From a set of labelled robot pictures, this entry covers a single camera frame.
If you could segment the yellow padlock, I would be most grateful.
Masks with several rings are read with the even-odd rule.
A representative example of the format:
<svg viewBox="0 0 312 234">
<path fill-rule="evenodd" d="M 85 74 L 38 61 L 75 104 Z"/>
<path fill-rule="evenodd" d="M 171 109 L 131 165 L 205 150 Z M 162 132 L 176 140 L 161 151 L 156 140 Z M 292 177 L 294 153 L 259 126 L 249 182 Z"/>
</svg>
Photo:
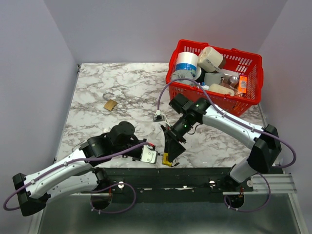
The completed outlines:
<svg viewBox="0 0 312 234">
<path fill-rule="evenodd" d="M 172 163 L 168 160 L 168 158 L 169 158 L 168 153 L 164 153 L 162 156 L 162 165 L 165 165 L 168 167 L 175 167 L 180 164 L 179 162 Z"/>
</svg>

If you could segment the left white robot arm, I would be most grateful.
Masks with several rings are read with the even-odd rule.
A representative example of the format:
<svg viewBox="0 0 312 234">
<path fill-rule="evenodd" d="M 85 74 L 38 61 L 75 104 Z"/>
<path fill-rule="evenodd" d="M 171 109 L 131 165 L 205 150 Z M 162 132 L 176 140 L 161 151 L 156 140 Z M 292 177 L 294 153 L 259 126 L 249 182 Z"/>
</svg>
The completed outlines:
<svg viewBox="0 0 312 234">
<path fill-rule="evenodd" d="M 43 210 L 48 202 L 79 193 L 102 193 L 123 182 L 113 182 L 99 165 L 116 156 L 132 157 L 134 161 L 155 164 L 160 154 L 147 139 L 138 139 L 135 127 L 122 121 L 109 132 L 89 138 L 70 155 L 30 175 L 13 176 L 18 210 L 23 216 Z"/>
</svg>

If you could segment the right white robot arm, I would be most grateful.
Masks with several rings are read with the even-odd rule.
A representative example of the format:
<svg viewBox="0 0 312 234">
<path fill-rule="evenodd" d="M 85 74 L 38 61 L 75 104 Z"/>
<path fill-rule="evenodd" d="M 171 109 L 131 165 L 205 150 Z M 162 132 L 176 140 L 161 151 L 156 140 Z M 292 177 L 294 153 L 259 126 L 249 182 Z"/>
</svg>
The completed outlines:
<svg viewBox="0 0 312 234">
<path fill-rule="evenodd" d="M 230 191 L 241 187 L 249 177 L 267 173 L 281 152 L 277 129 L 272 125 L 262 128 L 233 116 L 213 106 L 207 99 L 199 98 L 192 102 L 183 94 L 177 94 L 169 105 L 182 116 L 173 126 L 162 126 L 165 147 L 162 164 L 172 162 L 185 152 L 184 135 L 196 124 L 203 124 L 234 137 L 251 150 L 250 155 L 235 164 L 224 177 L 223 183 Z"/>
</svg>

